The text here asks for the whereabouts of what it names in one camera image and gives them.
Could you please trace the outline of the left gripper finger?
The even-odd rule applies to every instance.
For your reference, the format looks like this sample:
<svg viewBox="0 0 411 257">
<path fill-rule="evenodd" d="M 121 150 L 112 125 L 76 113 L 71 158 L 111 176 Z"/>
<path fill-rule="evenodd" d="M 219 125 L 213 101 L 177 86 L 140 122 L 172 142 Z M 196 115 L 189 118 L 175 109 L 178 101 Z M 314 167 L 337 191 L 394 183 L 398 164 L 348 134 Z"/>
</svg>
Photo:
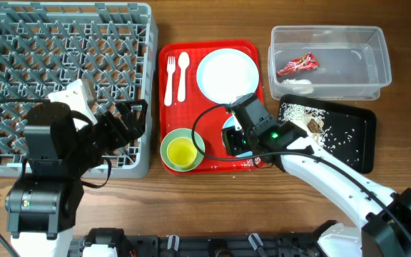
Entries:
<svg viewBox="0 0 411 257">
<path fill-rule="evenodd" d="M 119 141 L 135 140 L 142 136 L 142 117 L 137 117 L 132 108 L 142 106 L 141 101 L 118 102 L 116 108 L 121 115 L 118 126 Z"/>
<path fill-rule="evenodd" d="M 130 109 L 128 117 L 131 125 L 131 137 L 140 138 L 146 130 L 148 103 L 143 99 L 130 101 L 128 108 Z"/>
</svg>

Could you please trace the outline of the small light blue bowl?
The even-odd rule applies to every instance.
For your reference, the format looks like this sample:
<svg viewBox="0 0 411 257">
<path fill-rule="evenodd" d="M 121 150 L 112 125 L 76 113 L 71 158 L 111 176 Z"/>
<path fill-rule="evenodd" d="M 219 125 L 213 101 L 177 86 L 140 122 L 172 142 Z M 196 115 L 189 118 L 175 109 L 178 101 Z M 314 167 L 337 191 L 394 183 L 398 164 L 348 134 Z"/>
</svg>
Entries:
<svg viewBox="0 0 411 257">
<path fill-rule="evenodd" d="M 234 128 L 234 127 L 235 127 L 234 118 L 231 116 L 223 124 L 222 129 L 228 129 L 228 128 Z M 251 156 L 252 154 L 253 154 L 252 151 L 241 151 L 239 154 L 236 154 L 235 157 L 242 158 L 242 157 Z"/>
</svg>

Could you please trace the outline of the yellow plastic cup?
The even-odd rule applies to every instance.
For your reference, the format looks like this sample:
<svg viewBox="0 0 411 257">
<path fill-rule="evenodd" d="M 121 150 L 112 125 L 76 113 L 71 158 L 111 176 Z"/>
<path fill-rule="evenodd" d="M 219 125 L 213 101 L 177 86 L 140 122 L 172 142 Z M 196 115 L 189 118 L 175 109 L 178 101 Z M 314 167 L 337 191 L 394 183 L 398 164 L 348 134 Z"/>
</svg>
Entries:
<svg viewBox="0 0 411 257">
<path fill-rule="evenodd" d="M 173 139 L 167 147 L 169 161 L 180 168 L 187 168 L 193 164 L 197 157 L 197 150 L 191 139 L 178 137 Z"/>
</svg>

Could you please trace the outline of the white plastic fork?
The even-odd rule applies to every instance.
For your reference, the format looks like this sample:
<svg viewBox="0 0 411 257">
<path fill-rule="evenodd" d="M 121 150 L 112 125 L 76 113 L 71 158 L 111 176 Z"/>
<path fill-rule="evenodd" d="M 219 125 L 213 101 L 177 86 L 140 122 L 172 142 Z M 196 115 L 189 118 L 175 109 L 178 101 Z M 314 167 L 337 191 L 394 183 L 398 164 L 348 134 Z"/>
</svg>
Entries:
<svg viewBox="0 0 411 257">
<path fill-rule="evenodd" d="M 170 106 L 173 103 L 173 74 L 176 70 L 176 58 L 174 56 L 168 57 L 166 71 L 168 74 L 166 82 L 166 90 L 164 95 L 164 105 Z"/>
</svg>

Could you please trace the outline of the white plastic spoon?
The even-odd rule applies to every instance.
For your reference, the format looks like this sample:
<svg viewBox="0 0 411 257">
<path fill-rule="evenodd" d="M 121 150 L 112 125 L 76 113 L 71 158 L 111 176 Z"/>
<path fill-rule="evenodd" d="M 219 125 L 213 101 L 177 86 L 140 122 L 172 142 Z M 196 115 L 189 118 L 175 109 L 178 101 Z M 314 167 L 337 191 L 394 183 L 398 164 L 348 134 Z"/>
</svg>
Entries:
<svg viewBox="0 0 411 257">
<path fill-rule="evenodd" d="M 187 52 L 182 52 L 178 58 L 178 65 L 181 69 L 181 75 L 178 85 L 177 100 L 184 102 L 186 99 L 186 69 L 190 64 L 190 58 Z"/>
</svg>

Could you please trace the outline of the brown food scraps with rice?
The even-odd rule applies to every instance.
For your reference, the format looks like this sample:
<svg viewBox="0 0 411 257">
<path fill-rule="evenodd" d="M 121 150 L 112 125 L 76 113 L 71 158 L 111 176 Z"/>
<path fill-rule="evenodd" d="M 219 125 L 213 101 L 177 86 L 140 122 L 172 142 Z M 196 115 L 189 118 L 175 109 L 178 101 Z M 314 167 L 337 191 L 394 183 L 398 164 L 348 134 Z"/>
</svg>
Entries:
<svg viewBox="0 0 411 257">
<path fill-rule="evenodd" d="M 289 121 L 348 166 L 357 169 L 360 165 L 359 146 L 353 141 L 360 120 L 350 114 L 317 109 L 300 104 L 281 104 L 278 120 Z"/>
</svg>

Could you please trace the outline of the white napkin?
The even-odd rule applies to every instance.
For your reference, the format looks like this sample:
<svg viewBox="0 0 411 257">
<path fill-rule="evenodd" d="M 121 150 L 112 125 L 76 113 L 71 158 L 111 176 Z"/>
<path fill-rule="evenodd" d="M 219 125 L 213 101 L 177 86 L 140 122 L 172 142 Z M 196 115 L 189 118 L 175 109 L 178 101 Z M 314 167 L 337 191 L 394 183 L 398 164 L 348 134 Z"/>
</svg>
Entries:
<svg viewBox="0 0 411 257">
<path fill-rule="evenodd" d="M 306 95 L 314 92 L 312 82 L 308 79 L 285 79 L 282 84 L 291 88 L 296 94 Z"/>
</svg>

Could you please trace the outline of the red snack wrapper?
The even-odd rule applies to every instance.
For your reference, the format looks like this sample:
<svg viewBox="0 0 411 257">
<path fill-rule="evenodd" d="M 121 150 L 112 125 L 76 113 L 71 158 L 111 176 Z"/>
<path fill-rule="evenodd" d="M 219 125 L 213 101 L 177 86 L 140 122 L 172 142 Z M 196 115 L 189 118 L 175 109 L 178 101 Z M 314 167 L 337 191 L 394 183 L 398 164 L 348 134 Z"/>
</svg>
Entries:
<svg viewBox="0 0 411 257">
<path fill-rule="evenodd" d="M 309 52 L 301 57 L 290 60 L 281 70 L 276 72 L 278 77 L 294 74 L 299 71 L 310 71 L 320 66 L 315 56 Z"/>
</svg>

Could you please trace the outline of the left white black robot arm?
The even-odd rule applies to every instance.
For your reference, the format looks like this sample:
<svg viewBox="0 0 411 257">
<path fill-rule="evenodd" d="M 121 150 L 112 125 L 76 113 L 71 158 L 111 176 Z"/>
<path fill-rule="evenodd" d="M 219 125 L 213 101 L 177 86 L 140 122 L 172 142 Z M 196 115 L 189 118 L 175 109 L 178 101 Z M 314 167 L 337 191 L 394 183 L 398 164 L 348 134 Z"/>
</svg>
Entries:
<svg viewBox="0 0 411 257">
<path fill-rule="evenodd" d="M 82 176 L 112 163 L 108 152 L 142 137 L 148 103 L 116 104 L 119 115 L 101 114 L 94 124 L 69 105 L 47 101 L 27 114 L 29 154 L 5 200 L 11 246 L 19 256 L 66 256 L 84 188 L 95 184 Z"/>
</svg>

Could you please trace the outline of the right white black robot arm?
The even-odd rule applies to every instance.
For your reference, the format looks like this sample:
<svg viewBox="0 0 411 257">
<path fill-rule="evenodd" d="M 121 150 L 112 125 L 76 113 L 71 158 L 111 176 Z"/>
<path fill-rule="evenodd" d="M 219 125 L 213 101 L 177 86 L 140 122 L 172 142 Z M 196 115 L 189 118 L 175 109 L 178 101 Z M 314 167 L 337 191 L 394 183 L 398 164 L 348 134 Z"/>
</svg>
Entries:
<svg viewBox="0 0 411 257">
<path fill-rule="evenodd" d="M 333 222 L 320 232 L 317 244 L 326 256 L 411 256 L 411 188 L 396 193 L 371 181 L 291 122 L 255 131 L 229 126 L 222 138 L 233 155 L 259 153 L 308 183 L 353 222 Z"/>
</svg>

